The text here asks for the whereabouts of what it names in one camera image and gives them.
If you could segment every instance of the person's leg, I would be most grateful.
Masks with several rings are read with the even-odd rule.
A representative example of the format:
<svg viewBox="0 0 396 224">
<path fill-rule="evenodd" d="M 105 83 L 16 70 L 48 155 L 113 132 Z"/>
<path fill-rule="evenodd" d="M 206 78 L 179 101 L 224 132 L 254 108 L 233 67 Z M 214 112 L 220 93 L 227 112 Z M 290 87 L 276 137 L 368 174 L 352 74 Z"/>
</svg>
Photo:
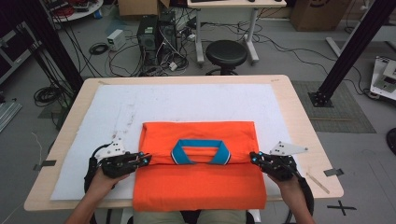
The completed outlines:
<svg viewBox="0 0 396 224">
<path fill-rule="evenodd" d="M 246 210 L 203 210 L 197 224 L 246 224 Z"/>
<path fill-rule="evenodd" d="M 134 224 L 185 224 L 180 212 L 137 212 Z"/>
</svg>

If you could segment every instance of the orange shirt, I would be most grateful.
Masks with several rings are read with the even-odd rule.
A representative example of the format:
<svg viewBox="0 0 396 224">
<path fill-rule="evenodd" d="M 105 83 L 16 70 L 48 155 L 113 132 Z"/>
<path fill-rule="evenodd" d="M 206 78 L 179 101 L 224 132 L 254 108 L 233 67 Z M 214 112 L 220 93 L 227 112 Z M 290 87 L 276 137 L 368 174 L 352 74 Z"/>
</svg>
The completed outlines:
<svg viewBox="0 0 396 224">
<path fill-rule="evenodd" d="M 220 140 L 231 158 L 208 164 L 218 149 L 183 147 L 195 164 L 175 164 L 171 152 L 180 139 Z M 260 169 L 250 163 L 258 152 L 252 121 L 147 122 L 139 150 L 150 153 L 150 165 L 136 171 L 133 207 L 137 211 L 197 209 L 263 209 L 266 190 Z"/>
</svg>

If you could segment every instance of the white paper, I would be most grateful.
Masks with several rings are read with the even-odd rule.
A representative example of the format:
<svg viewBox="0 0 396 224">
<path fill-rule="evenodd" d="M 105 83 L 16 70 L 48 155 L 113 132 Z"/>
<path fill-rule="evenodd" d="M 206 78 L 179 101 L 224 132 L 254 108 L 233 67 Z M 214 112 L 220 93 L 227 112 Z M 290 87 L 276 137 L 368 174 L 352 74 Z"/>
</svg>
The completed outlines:
<svg viewBox="0 0 396 224">
<path fill-rule="evenodd" d="M 97 90 L 64 160 L 52 200 L 84 195 L 88 160 L 99 146 L 123 134 L 125 149 L 137 152 L 142 123 L 148 121 L 254 121 L 260 151 L 279 141 L 291 143 L 276 97 L 268 84 L 104 85 Z M 280 195 L 266 177 L 268 195 Z M 108 199 L 132 199 L 134 174 Z"/>
</svg>

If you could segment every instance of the blue collar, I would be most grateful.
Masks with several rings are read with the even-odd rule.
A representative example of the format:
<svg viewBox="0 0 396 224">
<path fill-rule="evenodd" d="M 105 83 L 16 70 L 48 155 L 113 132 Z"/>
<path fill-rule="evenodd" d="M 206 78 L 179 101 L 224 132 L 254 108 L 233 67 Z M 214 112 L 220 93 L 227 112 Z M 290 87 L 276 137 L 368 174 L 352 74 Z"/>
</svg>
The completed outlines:
<svg viewBox="0 0 396 224">
<path fill-rule="evenodd" d="M 191 161 L 183 147 L 217 147 L 218 152 L 208 164 L 225 165 L 231 158 L 231 153 L 221 140 L 179 139 L 171 152 L 176 164 L 195 164 Z"/>
</svg>

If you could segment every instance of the white table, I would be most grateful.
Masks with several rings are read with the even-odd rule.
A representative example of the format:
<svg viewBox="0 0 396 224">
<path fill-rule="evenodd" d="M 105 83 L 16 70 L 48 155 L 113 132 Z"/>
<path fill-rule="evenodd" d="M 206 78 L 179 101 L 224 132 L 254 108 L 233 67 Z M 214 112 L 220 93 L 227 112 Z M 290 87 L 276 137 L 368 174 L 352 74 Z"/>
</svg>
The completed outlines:
<svg viewBox="0 0 396 224">
<path fill-rule="evenodd" d="M 188 6 L 191 8 L 196 8 L 196 37 L 195 37 L 195 48 L 197 55 L 197 62 L 199 64 L 204 63 L 204 51 L 202 48 L 202 40 L 201 40 L 201 8 L 220 8 L 220 7 L 251 7 L 251 15 L 250 15 L 250 25 L 248 28 L 248 33 L 245 35 L 245 42 L 247 44 L 247 51 L 250 55 L 252 63 L 256 63 L 259 61 L 259 56 L 253 46 L 252 37 L 254 26 L 256 25 L 256 18 L 259 11 L 259 7 L 285 7 L 286 2 L 282 0 L 281 2 L 277 2 L 275 0 L 255 0 L 254 2 L 249 2 L 248 0 L 225 0 L 225 1 L 214 1 L 214 2 L 201 2 L 201 3 L 192 3 L 191 0 L 188 0 Z"/>
<path fill-rule="evenodd" d="M 332 169 L 329 159 L 318 140 L 298 96 L 286 76 L 203 76 L 203 77 L 116 77 L 90 78 L 84 82 L 64 126 L 53 144 L 47 161 L 56 161 L 54 166 L 45 166 L 32 187 L 24 204 L 27 211 L 50 211 L 74 209 L 78 200 L 53 201 L 50 199 L 60 175 L 64 159 L 72 146 L 81 122 L 84 120 L 96 90 L 102 85 L 168 85 L 168 84 L 269 84 L 279 105 L 281 115 L 289 130 L 293 144 L 310 148 L 308 153 L 297 155 L 304 176 L 315 198 L 337 198 L 344 194 L 336 175 L 326 176 L 323 171 Z M 269 202 L 282 200 L 280 196 L 268 196 Z M 103 200 L 99 207 L 131 207 L 131 199 Z"/>
<path fill-rule="evenodd" d="M 103 0 L 98 0 L 96 3 L 92 3 L 89 8 L 88 11 L 86 12 L 77 12 L 75 11 L 71 16 L 69 17 L 59 17 L 59 18 L 55 18 L 53 21 L 55 22 L 60 22 L 60 21 L 73 21 L 73 20 L 77 20 L 86 16 L 91 15 L 94 11 L 98 10 L 103 4 Z"/>
</svg>

